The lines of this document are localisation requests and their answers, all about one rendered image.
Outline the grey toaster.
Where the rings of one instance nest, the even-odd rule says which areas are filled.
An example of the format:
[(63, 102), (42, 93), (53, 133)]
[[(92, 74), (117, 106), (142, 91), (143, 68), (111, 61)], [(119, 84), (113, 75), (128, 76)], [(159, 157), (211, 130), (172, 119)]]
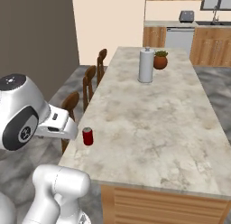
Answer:
[(192, 23), (194, 21), (194, 12), (189, 10), (181, 11), (179, 21), (181, 23)]

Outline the potted plant in terracotta pot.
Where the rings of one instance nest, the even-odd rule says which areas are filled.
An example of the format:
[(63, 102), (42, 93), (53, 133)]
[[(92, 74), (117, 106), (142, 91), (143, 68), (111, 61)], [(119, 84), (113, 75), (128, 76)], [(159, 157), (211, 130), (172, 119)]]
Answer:
[(154, 54), (153, 67), (157, 70), (163, 70), (168, 64), (167, 55), (168, 52), (166, 51), (157, 51)]

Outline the brown wooden chair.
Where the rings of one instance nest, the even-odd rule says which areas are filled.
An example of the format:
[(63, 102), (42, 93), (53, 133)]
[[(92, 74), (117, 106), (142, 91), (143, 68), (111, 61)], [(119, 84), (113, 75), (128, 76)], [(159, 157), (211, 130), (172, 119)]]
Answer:
[[(74, 121), (75, 121), (74, 108), (77, 106), (78, 102), (79, 102), (79, 93), (77, 91), (74, 91), (70, 93), (61, 104), (61, 108), (67, 110), (69, 112), (69, 116)], [(69, 143), (68, 139), (61, 139), (61, 147), (62, 147), (63, 154), (68, 146), (68, 143)]]
[(99, 52), (98, 57), (97, 57), (97, 84), (100, 83), (105, 73), (103, 61), (106, 55), (107, 55), (107, 49), (103, 49)]
[(86, 110), (90, 100), (93, 97), (92, 79), (96, 74), (96, 66), (90, 66), (85, 72), (83, 78), (83, 109)]

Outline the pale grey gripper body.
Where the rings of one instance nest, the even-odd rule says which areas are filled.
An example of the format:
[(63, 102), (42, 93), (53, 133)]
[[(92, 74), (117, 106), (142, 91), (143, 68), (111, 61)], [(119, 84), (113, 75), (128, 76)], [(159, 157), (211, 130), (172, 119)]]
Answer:
[(78, 134), (77, 124), (70, 117), (57, 116), (49, 118), (38, 125), (35, 134), (38, 136), (74, 140)]

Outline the dark framed window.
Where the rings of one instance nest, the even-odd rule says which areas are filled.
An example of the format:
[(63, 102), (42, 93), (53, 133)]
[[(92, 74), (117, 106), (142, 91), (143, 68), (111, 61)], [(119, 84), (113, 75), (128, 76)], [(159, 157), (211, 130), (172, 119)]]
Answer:
[(202, 11), (231, 11), (231, 0), (202, 0), (200, 9)]

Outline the wide wooden cupboard run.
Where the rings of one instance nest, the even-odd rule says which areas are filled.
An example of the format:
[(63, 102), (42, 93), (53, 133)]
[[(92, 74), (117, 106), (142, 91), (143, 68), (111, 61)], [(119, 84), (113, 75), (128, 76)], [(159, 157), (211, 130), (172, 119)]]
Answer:
[(189, 59), (195, 66), (231, 68), (231, 28), (196, 27)]

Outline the white paper towel roll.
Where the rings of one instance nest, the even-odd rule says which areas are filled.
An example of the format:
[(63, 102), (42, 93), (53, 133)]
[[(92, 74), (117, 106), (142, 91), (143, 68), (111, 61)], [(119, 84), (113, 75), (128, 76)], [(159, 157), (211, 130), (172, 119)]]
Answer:
[(140, 50), (138, 80), (141, 83), (151, 83), (153, 74), (154, 49), (145, 47)]

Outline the narrow wooden cupboard run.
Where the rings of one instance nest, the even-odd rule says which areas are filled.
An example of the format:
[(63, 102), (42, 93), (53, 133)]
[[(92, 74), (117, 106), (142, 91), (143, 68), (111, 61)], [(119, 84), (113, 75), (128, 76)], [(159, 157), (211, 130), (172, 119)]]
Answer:
[(143, 47), (163, 48), (166, 39), (165, 27), (144, 27), (143, 28)]

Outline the metal sink tap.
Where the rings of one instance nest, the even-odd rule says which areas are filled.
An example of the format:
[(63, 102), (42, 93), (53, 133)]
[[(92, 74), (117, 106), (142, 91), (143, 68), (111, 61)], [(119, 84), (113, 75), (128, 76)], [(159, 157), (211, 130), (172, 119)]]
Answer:
[(216, 23), (219, 21), (219, 16), (217, 16), (217, 5), (215, 5), (213, 9), (213, 18), (212, 18), (212, 23)]

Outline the dark sink basin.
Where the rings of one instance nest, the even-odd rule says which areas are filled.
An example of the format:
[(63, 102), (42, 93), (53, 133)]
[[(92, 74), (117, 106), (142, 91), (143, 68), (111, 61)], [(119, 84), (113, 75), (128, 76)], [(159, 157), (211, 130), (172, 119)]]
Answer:
[(231, 26), (231, 22), (224, 21), (216, 21), (216, 22), (210, 22), (210, 21), (196, 21), (197, 25), (221, 25), (221, 26)]

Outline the white dishwasher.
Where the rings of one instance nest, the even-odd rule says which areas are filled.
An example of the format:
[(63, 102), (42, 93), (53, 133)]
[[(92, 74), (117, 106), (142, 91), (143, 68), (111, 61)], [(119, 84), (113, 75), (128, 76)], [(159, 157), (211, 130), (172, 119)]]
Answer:
[(190, 55), (194, 31), (195, 29), (192, 27), (168, 27), (166, 31), (165, 47), (182, 48)]

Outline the wooden kitchen island base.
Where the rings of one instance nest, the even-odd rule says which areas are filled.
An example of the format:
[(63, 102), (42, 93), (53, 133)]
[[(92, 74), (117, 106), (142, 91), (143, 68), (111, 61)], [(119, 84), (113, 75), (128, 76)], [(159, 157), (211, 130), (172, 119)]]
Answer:
[(231, 201), (101, 186), (103, 224), (224, 224)]

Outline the red soda can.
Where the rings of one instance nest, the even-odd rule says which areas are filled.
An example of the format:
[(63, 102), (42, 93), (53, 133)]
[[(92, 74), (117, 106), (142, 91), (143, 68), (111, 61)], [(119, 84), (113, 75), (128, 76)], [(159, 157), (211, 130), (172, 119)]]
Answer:
[(83, 143), (85, 145), (92, 145), (93, 144), (93, 131), (90, 127), (85, 127), (82, 130), (83, 135)]

